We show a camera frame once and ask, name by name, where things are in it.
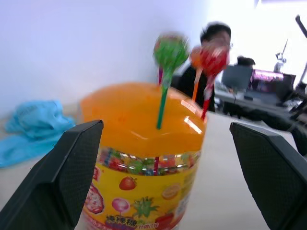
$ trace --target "strawberry illustration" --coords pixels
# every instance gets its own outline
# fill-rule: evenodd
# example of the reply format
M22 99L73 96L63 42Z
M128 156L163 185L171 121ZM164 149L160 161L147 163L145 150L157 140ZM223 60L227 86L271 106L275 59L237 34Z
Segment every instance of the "strawberry illustration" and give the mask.
M135 189L135 187L136 187L136 179L133 179L130 176L127 176L124 179L122 179L119 184L119 188L121 190L132 190Z
M172 222L174 218L174 214L173 213L167 213L162 217L158 217L157 219L155 219L155 223L158 223L158 227L155 228L156 230L164 230L167 227L169 227L170 223Z

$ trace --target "lollipop stick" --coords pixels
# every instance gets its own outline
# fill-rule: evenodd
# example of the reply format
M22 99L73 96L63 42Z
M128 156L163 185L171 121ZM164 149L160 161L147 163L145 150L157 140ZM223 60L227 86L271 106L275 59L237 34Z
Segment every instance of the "lollipop stick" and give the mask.
M205 117L206 117L206 113L209 109L209 105L210 105L210 99L203 102L203 111L202 111L202 114L201 114L202 120L204 120Z
M163 69L159 68L159 85L162 83Z
M199 83L200 78L201 78L201 72L202 72L202 69L197 69L197 71L196 71L196 77L195 77L195 81L194 81L194 91L193 91L193 96L192 96L193 101L196 101L198 83Z
M161 129L161 126L162 126L162 120L163 120L163 114L164 114L164 109L165 109L167 90L168 90L168 88L162 89L162 97L161 97L161 103L160 103L160 109L159 109L157 129Z
M212 97L212 91L214 88L214 79L215 79L215 76L208 77L207 86L204 91L204 102L203 102L203 110L202 110L202 115L201 115L202 120L205 119L206 113L209 109L210 98Z
M159 157L156 157L154 159L154 168L153 168L154 176L158 175L158 169L159 169Z

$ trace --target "dark clothing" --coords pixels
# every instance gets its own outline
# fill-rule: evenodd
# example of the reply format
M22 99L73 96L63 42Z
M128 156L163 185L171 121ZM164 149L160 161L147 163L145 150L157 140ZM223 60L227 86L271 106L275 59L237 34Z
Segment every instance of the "dark clothing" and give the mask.
M177 85L177 89L189 97L193 96L194 81L196 77L196 70L193 67L188 67L183 75L180 77ZM201 74L201 78L198 84L198 90L196 94L196 103L202 108L204 102L204 90L207 85L207 77L204 73ZM210 99L209 111L215 112L214 107L214 89Z

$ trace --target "plastic candy container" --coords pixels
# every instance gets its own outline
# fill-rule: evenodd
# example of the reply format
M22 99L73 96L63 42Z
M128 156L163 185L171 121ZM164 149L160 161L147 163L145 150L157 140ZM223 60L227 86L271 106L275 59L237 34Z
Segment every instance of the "plastic candy container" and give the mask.
M81 101L84 122L104 130L83 213L89 229L172 230L188 203L206 130L201 109L170 88L161 129L161 88L126 83Z

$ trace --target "blue cloth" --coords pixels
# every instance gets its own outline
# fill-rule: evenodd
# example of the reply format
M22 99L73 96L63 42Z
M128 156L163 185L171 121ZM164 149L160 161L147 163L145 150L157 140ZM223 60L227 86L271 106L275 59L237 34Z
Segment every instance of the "blue cloth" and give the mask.
M0 140L0 168L46 155L74 126L74 120L63 115L60 101L21 104L5 124L8 133L18 134Z

